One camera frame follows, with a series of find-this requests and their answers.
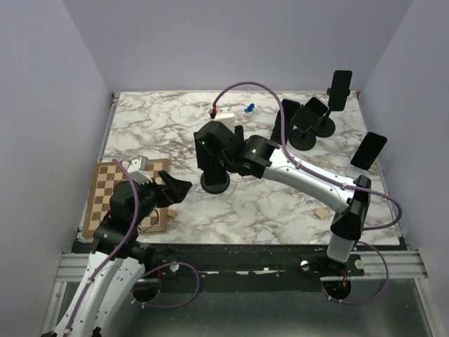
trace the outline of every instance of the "small wooden piece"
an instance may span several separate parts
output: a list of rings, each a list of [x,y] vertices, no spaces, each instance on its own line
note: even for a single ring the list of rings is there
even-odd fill
[[[328,212],[325,209],[322,209],[321,207],[315,211],[316,216],[318,216],[321,220],[323,220],[327,215]]]
[[[175,211],[174,209],[168,209],[168,211],[167,211],[167,216],[168,216],[169,218],[174,219],[174,218],[176,218],[176,216],[177,216],[177,211]]]

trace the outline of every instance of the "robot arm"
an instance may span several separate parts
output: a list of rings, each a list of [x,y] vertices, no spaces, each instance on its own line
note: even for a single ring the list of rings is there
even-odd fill
[[[168,207],[180,203],[192,184],[177,180],[165,171],[159,172],[165,185],[157,185],[146,173],[148,159],[143,156],[123,163],[136,186],[139,211],[136,225],[154,207]],[[137,242],[138,230],[133,228],[128,240],[105,263],[130,229],[134,197],[128,181],[114,187],[109,201],[110,211],[94,232],[92,250],[83,279],[72,302],[55,327],[43,337],[101,337],[107,329],[133,285],[155,266],[154,249],[142,248]]]
[[[201,181],[206,191],[224,192],[229,184],[227,172],[230,172],[277,181],[311,195],[335,211],[330,226],[332,237],[328,257],[339,263],[347,262],[351,249],[361,237],[370,202],[368,193],[336,187],[295,167],[275,142],[259,135],[244,140],[243,129],[238,126],[232,132],[221,121],[209,121],[194,137],[198,166],[203,170]],[[371,181],[364,176],[353,181],[305,161],[300,163],[345,186],[371,186]],[[222,186],[222,189],[214,189],[209,183]]]
[[[269,160],[272,164],[265,169],[263,178],[277,181],[278,183],[306,193],[323,202],[337,213],[341,213],[347,209],[348,200],[354,197],[353,190],[335,188],[334,185],[319,180],[300,168],[295,168],[295,166],[287,160],[281,149],[275,149]],[[299,162],[324,176],[328,176],[341,183],[346,183],[347,185],[354,185],[351,178],[337,176],[305,161],[299,160]]]

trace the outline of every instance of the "blue object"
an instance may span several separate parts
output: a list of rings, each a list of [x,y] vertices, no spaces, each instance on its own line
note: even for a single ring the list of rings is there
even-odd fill
[[[252,112],[254,109],[254,103],[249,104],[249,106],[245,109],[246,113]]]

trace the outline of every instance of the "gray wall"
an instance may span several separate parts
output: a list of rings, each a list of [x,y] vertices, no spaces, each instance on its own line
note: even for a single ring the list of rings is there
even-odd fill
[[[368,128],[388,137],[381,160],[401,200],[401,228],[424,257],[449,331],[449,2],[415,0],[361,95]]]
[[[0,5],[0,331],[38,336],[110,94],[61,0]]]
[[[412,0],[64,0],[115,91],[360,89]]]

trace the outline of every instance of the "marble table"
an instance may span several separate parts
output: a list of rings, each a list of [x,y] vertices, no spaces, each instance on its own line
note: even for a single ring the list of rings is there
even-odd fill
[[[193,183],[187,198],[174,205],[178,215],[168,223],[168,231],[141,234],[141,242],[188,244],[327,244],[333,212],[321,202],[280,183],[231,175],[228,190],[207,194],[199,185],[193,132],[209,121],[208,107],[217,92],[122,93],[112,122],[103,161],[131,159],[142,154],[150,159],[169,158],[170,174]],[[327,102],[324,93],[279,93],[305,103],[313,95]],[[250,103],[250,114],[243,110]],[[275,99],[263,92],[229,92],[219,105],[230,105],[236,124],[243,125],[245,137],[270,137],[277,110]],[[366,134],[355,93],[343,112],[331,114],[337,130],[330,138],[318,138],[314,149],[294,155],[336,174],[344,175],[350,156]],[[375,190],[384,191],[374,165],[368,172]],[[328,211],[323,220],[314,212]],[[366,226],[391,221],[388,203],[376,196]],[[398,244],[397,227],[363,233],[371,244]]]

